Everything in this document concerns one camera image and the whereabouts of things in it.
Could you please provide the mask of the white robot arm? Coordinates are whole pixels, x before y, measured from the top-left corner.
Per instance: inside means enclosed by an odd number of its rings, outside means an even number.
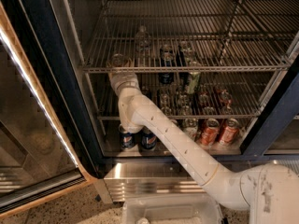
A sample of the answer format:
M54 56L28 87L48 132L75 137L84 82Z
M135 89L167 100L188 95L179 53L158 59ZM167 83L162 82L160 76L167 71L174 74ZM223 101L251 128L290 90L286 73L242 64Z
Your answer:
M232 210L248 210L249 224L299 223L299 177L292 169L267 163L239 173L230 171L142 94L131 67L110 67L108 75L125 131L149 128L217 203Z

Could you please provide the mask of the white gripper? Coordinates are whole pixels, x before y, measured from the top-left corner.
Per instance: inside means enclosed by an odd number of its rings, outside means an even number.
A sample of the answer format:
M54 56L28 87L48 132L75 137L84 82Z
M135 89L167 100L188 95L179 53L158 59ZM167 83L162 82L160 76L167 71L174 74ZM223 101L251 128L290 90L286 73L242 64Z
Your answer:
M107 62L107 67L112 68L113 63ZM135 62L129 59L128 67L135 67ZM110 84L113 91L119 94L124 88L139 88L137 75L134 73L116 73L109 76Z

